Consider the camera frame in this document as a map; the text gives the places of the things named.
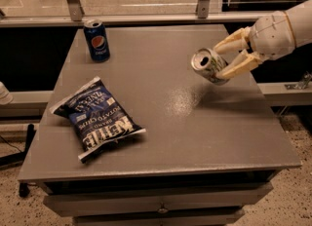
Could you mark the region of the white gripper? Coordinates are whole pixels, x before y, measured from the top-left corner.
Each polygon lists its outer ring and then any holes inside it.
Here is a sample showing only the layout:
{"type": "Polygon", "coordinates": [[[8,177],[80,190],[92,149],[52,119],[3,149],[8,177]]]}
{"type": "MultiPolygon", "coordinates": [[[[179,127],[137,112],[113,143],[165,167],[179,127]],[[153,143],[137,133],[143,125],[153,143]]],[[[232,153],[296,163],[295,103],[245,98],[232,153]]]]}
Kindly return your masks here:
{"type": "Polygon", "coordinates": [[[213,50],[220,54],[240,52],[230,64],[215,74],[228,80],[259,67],[265,60],[276,60],[289,55],[295,49],[295,39],[289,18],[277,11],[258,19],[252,28],[240,28],[218,42],[213,50]],[[253,53],[247,50],[251,43],[253,53]]]}

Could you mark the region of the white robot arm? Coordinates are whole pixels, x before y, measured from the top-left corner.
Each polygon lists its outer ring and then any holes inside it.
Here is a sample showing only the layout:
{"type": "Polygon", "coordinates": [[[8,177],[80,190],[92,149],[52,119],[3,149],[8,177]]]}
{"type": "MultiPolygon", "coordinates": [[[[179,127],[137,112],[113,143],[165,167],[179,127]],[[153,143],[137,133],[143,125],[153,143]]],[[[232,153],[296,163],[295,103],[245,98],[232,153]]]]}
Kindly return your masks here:
{"type": "Polygon", "coordinates": [[[254,25],[240,28],[217,43],[219,55],[239,51],[221,71],[218,79],[228,80],[256,69],[267,60],[276,60],[312,42],[312,0],[285,11],[259,18],[254,25]]]}

